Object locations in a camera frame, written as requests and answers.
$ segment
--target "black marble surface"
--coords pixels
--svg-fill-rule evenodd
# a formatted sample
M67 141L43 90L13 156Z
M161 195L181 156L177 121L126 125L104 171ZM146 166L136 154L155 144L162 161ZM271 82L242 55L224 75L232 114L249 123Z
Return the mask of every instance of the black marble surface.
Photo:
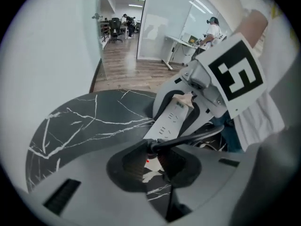
M155 94L107 90L73 99L54 110L36 130L26 158L28 191L75 158L144 137L154 123ZM170 185L163 172L145 168L147 198L165 214Z

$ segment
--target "black office chair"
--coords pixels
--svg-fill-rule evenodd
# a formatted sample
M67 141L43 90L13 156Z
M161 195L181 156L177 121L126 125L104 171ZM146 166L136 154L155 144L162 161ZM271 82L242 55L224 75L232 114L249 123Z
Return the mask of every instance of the black office chair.
M137 31L137 32L140 31L140 23L136 23L136 31Z
M119 18L117 17L112 18L112 20L109 21L109 24L110 24L110 35L111 35L109 43L111 41L115 43L117 40L123 42L122 39L118 39L118 36L121 35L121 31L120 31L121 21L119 20Z

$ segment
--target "power strip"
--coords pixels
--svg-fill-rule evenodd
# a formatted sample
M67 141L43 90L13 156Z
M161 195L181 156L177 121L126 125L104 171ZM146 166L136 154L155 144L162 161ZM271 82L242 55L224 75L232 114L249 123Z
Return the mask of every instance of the power strip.
M144 139L176 139L179 135L183 122L188 113L188 105L177 98L173 98L163 113L159 116L151 129L146 133ZM162 166L157 158L148 159L145 168L152 171L162 170Z

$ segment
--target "ceiling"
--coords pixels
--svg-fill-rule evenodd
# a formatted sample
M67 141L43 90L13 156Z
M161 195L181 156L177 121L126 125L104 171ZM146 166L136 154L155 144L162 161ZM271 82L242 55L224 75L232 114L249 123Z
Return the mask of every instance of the ceiling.
M140 1L140 0L116 0L116 6L118 6L118 5L127 5L128 6L129 4L143 6L144 1Z

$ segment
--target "man in white shirt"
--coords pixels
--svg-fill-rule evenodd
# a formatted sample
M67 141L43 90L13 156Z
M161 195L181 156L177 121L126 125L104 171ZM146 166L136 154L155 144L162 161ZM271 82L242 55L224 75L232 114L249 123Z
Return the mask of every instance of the man in white shirt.
M136 24L137 24L137 19L136 19L136 17L133 17L133 19L134 19L134 25L136 26Z
M259 57L266 76L267 90L240 115L230 119L229 113L213 118L214 125L225 125L223 137L228 151L242 152L254 143L260 143L268 136L285 128L277 106L269 92L288 71L300 52L300 44L289 21L273 0L240 0L249 11L236 29L253 48L264 30L266 37Z
M195 60L196 56L205 50L210 48L211 41L215 38L218 38L221 34L221 29L219 27L219 22L216 17L212 17L210 20L207 20L207 23L210 24L209 29L206 32L206 37L204 40L198 40L197 44L199 48L194 52L191 57L191 60Z

